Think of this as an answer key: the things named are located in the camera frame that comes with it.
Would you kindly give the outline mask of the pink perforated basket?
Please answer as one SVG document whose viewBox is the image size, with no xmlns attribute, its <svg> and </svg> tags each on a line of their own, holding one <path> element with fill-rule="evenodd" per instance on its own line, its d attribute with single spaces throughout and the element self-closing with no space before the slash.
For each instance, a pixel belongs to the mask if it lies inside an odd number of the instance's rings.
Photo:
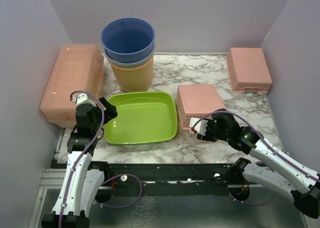
<svg viewBox="0 0 320 228">
<path fill-rule="evenodd" d="M 181 128 L 189 130 L 190 119 L 225 109 L 216 88 L 211 84 L 179 85 L 176 95 Z"/>
<path fill-rule="evenodd" d="M 232 47 L 226 61 L 233 92 L 268 92 L 273 82 L 261 48 Z"/>
</svg>

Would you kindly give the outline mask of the green plastic tray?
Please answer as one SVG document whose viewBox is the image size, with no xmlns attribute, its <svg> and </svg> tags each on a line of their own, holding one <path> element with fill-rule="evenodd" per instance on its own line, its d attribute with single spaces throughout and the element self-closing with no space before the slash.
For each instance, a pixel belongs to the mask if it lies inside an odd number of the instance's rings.
<svg viewBox="0 0 320 228">
<path fill-rule="evenodd" d="M 173 97 L 162 91 L 113 95 L 108 102 L 116 107 L 117 117 L 106 123 L 104 138 L 115 145 L 165 142 L 178 130 Z"/>
</svg>

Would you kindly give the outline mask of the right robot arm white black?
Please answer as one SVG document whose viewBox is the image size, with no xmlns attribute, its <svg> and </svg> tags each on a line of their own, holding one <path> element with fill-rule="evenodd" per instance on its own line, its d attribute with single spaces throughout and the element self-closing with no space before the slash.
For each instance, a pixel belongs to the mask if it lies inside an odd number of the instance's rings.
<svg viewBox="0 0 320 228">
<path fill-rule="evenodd" d="M 249 122 L 240 126 L 239 115 L 224 109 L 201 118 L 191 118 L 191 133 L 197 139 L 225 141 L 235 150 L 250 155 L 268 168 L 261 168 L 246 159 L 238 159 L 230 170 L 230 179 L 240 184 L 244 180 L 262 185 L 293 202 L 304 215 L 320 216 L 320 174 L 288 156 L 268 141 Z"/>
</svg>

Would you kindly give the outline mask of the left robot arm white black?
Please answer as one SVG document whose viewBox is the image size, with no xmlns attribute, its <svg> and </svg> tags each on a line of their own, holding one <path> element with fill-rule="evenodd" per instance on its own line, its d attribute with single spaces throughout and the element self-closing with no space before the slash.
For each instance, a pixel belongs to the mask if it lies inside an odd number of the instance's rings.
<svg viewBox="0 0 320 228">
<path fill-rule="evenodd" d="M 76 125 L 67 141 L 66 171 L 51 214 L 42 218 L 43 228 L 88 228 L 98 189 L 111 178 L 107 162 L 94 162 L 92 158 L 103 125 L 118 115 L 116 107 L 104 97 L 93 101 L 85 93 L 72 101 L 76 103 Z"/>
</svg>

